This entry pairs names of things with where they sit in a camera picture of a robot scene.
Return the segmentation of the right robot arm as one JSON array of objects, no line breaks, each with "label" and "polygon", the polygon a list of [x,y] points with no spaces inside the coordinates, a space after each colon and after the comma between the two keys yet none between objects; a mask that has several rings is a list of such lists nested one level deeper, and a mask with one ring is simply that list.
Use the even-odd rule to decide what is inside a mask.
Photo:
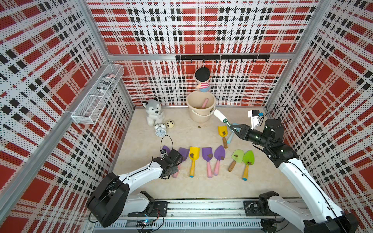
[{"label": "right robot arm", "polygon": [[284,143],[284,124],[280,119],[267,119],[262,132],[245,124],[233,125],[223,121],[242,140],[261,147],[292,183],[308,207],[303,211],[284,200],[275,192],[260,196],[265,210],[276,213],[304,233],[354,233],[358,220],[352,213],[344,212],[320,188],[307,172],[295,150]]}]

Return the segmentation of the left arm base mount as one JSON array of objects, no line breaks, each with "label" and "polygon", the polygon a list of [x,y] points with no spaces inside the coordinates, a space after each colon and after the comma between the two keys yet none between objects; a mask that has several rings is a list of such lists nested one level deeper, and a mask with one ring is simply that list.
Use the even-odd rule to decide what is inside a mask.
[{"label": "left arm base mount", "polygon": [[156,201],[146,191],[131,194],[125,203],[123,214],[128,217],[157,217],[167,216],[168,202]]}]

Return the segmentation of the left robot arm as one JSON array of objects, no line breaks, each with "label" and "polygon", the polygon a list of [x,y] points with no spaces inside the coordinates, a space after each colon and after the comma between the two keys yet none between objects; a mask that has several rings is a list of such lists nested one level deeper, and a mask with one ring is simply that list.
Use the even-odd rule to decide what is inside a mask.
[{"label": "left robot arm", "polygon": [[112,225],[121,215],[160,216],[155,199],[146,191],[136,190],[153,180],[168,179],[179,171],[182,154],[175,149],[161,152],[161,156],[135,171],[120,176],[107,174],[96,187],[86,205],[103,227]]}]

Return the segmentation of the purple pointed trowel pink handle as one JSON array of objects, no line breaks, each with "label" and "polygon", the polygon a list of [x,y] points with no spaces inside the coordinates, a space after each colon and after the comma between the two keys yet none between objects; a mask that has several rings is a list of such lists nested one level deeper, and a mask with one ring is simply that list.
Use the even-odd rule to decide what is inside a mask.
[{"label": "purple pointed trowel pink handle", "polygon": [[162,154],[169,154],[171,150],[167,146],[163,146],[161,152]]}]

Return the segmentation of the purple square trowel pink handle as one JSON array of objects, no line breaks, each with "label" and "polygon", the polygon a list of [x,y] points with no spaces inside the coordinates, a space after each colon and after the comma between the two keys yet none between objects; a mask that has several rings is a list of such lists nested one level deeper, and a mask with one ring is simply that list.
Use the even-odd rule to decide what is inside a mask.
[{"label": "purple square trowel pink handle", "polygon": [[205,98],[205,100],[204,100],[204,102],[202,104],[201,109],[205,109],[207,107],[208,102],[209,102],[209,98]]}]

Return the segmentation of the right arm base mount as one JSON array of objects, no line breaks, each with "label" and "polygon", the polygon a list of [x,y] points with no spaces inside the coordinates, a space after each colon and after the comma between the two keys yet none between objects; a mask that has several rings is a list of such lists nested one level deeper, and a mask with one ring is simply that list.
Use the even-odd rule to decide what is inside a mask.
[{"label": "right arm base mount", "polygon": [[258,200],[244,201],[244,211],[246,216],[273,216],[275,215],[269,208],[268,200],[271,197],[279,196],[274,191],[269,191],[259,195]]}]

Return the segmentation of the white brush green handle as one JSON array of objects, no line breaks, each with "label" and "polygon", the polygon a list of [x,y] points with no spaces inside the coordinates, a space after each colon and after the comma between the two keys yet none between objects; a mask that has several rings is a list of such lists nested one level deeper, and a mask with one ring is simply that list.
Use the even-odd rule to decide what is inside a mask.
[{"label": "white brush green handle", "polygon": [[216,109],[214,111],[214,116],[216,116],[222,123],[224,123],[225,125],[227,125],[229,128],[231,127],[231,123],[227,120],[226,116],[221,112],[219,111],[218,109]]}]

